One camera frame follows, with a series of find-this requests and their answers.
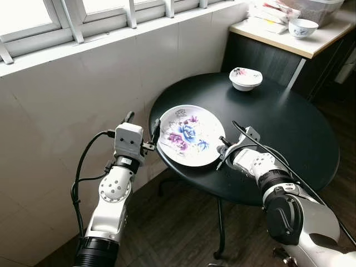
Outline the white window frame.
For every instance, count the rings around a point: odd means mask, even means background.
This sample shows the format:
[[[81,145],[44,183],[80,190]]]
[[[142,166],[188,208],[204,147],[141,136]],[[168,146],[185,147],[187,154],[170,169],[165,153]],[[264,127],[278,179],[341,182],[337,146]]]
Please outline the white window frame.
[[[229,23],[244,17],[247,0],[0,0],[0,66],[20,57],[100,38],[137,36],[236,8]]]

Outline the dark sideboard beige top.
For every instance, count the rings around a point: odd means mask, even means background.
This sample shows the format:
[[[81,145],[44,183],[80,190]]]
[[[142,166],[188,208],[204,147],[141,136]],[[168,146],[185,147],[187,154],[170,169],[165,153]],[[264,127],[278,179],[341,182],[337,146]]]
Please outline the dark sideboard beige top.
[[[221,71],[256,70],[267,81],[313,100],[336,84],[338,73],[354,52],[355,19],[356,3],[345,2],[330,23],[303,39],[240,21],[229,27]]]

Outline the blue patterned white bowl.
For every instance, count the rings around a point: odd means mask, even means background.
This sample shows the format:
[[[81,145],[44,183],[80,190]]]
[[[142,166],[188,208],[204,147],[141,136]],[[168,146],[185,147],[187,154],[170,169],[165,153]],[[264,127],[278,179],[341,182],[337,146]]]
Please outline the blue patterned white bowl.
[[[295,18],[288,23],[288,32],[293,38],[305,39],[312,35],[319,25],[315,21],[303,18]]]

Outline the black round table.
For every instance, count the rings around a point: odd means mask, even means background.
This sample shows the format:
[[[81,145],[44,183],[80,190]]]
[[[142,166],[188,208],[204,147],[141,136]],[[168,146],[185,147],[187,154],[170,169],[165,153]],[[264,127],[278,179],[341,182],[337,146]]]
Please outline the black round table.
[[[149,122],[160,119],[176,105],[196,105],[221,122],[225,137],[236,141],[233,123],[251,126],[260,142],[280,152],[288,165],[315,190],[327,186],[337,173],[340,147],[323,114],[305,97],[274,81],[264,80],[252,91],[234,89],[228,73],[206,73],[185,78],[164,89],[153,103]],[[224,201],[260,206],[262,193],[256,180],[217,162],[185,167],[159,151],[163,162],[180,180]]]

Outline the white stacked bags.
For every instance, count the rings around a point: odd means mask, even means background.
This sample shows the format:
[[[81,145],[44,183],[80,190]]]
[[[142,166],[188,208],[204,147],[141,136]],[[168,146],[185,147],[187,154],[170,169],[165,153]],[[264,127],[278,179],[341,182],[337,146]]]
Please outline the white stacked bags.
[[[251,0],[247,23],[267,32],[282,34],[301,11],[288,7],[281,0]]]

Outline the clear plastic storage box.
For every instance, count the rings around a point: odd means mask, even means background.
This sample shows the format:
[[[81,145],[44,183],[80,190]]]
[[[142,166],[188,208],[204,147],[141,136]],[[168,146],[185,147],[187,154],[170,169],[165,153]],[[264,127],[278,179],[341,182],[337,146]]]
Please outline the clear plastic storage box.
[[[300,11],[299,18],[328,25],[345,0],[281,0],[290,8]]]

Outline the white floral ceramic plate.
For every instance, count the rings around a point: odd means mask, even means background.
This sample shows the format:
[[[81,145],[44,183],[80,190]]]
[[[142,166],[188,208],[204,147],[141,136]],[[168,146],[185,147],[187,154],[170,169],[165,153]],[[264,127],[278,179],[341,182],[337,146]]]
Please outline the white floral ceramic plate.
[[[220,120],[197,105],[176,105],[159,118],[158,148],[173,162],[204,167],[215,162],[226,133]]]

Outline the small floral ceramic bowl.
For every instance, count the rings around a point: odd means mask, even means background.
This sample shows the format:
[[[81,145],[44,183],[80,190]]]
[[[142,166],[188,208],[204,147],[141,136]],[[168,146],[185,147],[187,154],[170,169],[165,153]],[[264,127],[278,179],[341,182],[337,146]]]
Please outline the small floral ceramic bowl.
[[[264,80],[262,73],[249,68],[234,68],[229,72],[229,80],[238,91],[252,91]]]

